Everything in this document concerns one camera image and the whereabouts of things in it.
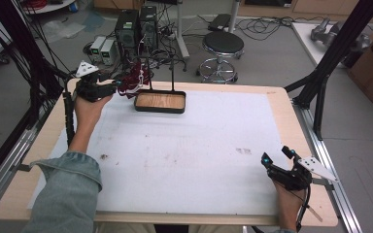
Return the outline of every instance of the white paper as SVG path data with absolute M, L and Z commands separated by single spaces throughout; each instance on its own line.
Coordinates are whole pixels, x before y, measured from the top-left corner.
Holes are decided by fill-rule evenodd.
M 267 152 L 287 169 L 282 146 L 264 94 L 187 91 L 181 115 L 136 112 L 115 95 L 87 152 L 102 172 L 97 210 L 274 215 L 276 191 L 260 158 Z M 51 158 L 66 149 L 63 130 Z M 44 185 L 41 176 L 28 208 Z

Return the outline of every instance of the computer tower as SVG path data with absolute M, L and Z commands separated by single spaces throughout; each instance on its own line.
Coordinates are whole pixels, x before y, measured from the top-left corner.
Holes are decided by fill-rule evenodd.
M 141 32 L 144 48 L 152 52 L 158 49 L 156 6 L 141 8 Z
M 140 22 L 138 10 L 121 10 L 117 25 L 115 26 L 115 35 L 117 42 L 124 49 L 137 50 L 140 42 Z

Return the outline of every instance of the round stool seat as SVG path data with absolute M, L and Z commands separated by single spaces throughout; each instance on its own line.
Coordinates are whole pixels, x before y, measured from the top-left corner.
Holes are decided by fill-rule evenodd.
M 224 31 L 216 31 L 207 34 L 202 42 L 206 50 L 222 55 L 234 55 L 244 48 L 244 41 L 238 36 Z

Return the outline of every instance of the human arm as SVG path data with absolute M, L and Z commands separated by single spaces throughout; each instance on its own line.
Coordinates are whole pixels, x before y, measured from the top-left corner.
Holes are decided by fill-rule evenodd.
M 78 124 L 68 151 L 59 158 L 31 164 L 42 169 L 47 184 L 35 201 L 23 233 L 92 232 L 102 184 L 97 162 L 85 153 L 102 109 L 110 99 L 90 103 L 77 97 Z
M 280 228 L 290 230 L 289 232 L 297 232 L 296 220 L 299 209 L 302 206 L 305 190 L 288 191 L 280 183 L 274 182 L 274 185 L 278 194 Z

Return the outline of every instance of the metal pole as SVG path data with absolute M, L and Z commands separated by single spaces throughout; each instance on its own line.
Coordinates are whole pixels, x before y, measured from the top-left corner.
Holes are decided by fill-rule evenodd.
M 322 140 L 321 124 L 326 83 L 338 63 L 347 54 L 351 44 L 356 40 L 372 17 L 373 0 L 358 1 L 334 42 L 317 65 L 317 68 L 306 78 L 285 87 L 287 91 L 292 91 L 305 85 L 301 93 L 294 98 L 294 104 L 303 108 L 309 108 L 311 101 L 318 95 L 314 131 L 320 140 Z
M 239 4 L 241 0 L 234 0 L 232 3 L 231 21 L 229 22 L 228 32 L 233 33 L 235 29 L 235 21 L 237 20 Z
M 189 52 L 187 51 L 186 43 L 183 38 L 183 0 L 178 0 L 178 25 L 177 31 L 175 31 L 175 36 L 177 38 L 178 47 L 180 48 L 183 59 L 189 58 Z

